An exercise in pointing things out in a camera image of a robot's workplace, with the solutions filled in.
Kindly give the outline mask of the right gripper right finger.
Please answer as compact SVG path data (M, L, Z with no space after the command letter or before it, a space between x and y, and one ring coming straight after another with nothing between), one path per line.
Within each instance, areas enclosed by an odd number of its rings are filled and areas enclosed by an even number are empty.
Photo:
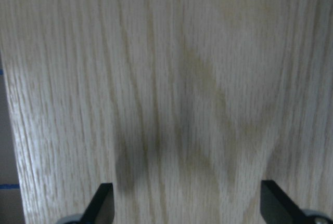
M265 223L310 223L305 213L273 180L261 181L260 213Z

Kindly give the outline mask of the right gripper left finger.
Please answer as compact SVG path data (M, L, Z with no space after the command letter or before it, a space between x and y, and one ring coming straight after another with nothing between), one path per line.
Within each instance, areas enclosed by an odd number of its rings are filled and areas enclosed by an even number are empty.
M78 223L113 223L113 183L101 183Z

